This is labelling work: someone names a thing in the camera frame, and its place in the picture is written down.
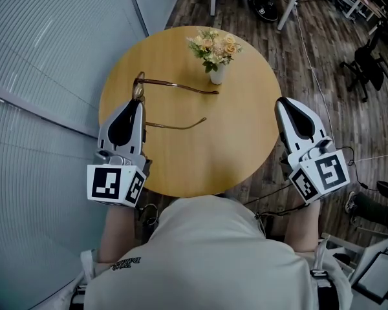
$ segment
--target eyeglass temple arm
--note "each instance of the eyeglass temple arm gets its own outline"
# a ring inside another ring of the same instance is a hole
[[[202,123],[203,121],[205,121],[207,118],[203,117],[202,119],[200,119],[198,122],[196,122],[196,124],[192,124],[188,127],[170,127],[170,126],[167,126],[167,125],[163,125],[163,124],[156,124],[156,123],[150,123],[150,122],[146,122],[145,125],[149,126],[149,127],[160,127],[162,129],[173,129],[173,130],[188,130],[192,127],[194,127],[195,125],[198,125],[200,123]]]
[[[190,90],[190,91],[200,93],[200,94],[218,94],[219,93],[218,90],[214,90],[212,92],[207,92],[207,91],[203,91],[203,90],[197,90],[197,89],[189,87],[189,86],[179,85],[179,84],[175,84],[175,83],[170,83],[168,81],[155,80],[155,79],[135,78],[135,82],[147,83],[147,84],[156,84],[156,85],[163,85],[163,86],[171,86],[171,87],[180,87],[180,88],[183,88],[185,90]]]

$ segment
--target forearm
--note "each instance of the forearm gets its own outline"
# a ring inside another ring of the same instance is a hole
[[[294,207],[302,203],[302,200],[298,199],[294,202]],[[317,247],[320,207],[320,201],[315,201],[308,207],[293,212],[290,215],[285,243],[291,246],[296,252],[305,253],[314,251]]]
[[[99,263],[117,262],[135,244],[135,223],[133,208],[109,206],[101,246]]]

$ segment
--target white t-shirt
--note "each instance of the white t-shirt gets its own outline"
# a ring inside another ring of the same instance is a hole
[[[85,309],[317,309],[313,257],[267,240],[236,201],[179,199],[145,245],[90,282]],[[328,253],[323,268],[349,309],[349,282]]]

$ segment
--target black office chair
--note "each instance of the black office chair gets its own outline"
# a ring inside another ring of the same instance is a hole
[[[351,92],[355,85],[360,81],[363,89],[363,93],[365,97],[362,99],[363,102],[368,101],[368,94],[365,85],[371,81],[372,85],[376,90],[380,90],[383,83],[383,75],[388,79],[388,72],[381,65],[381,62],[384,62],[388,68],[387,62],[385,62],[384,58],[380,54],[379,59],[375,59],[372,56],[372,51],[375,49],[376,44],[378,43],[379,36],[382,33],[383,26],[378,24],[378,28],[375,31],[375,35],[372,41],[367,42],[364,47],[358,48],[355,51],[355,60],[348,64],[346,62],[341,62],[339,66],[341,68],[348,67],[350,71],[352,71],[356,78],[349,85],[348,91]]]

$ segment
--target small white vase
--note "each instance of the small white vase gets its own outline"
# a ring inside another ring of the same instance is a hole
[[[217,65],[217,71],[210,71],[210,80],[215,85],[220,85],[226,74],[227,66],[223,64]]]

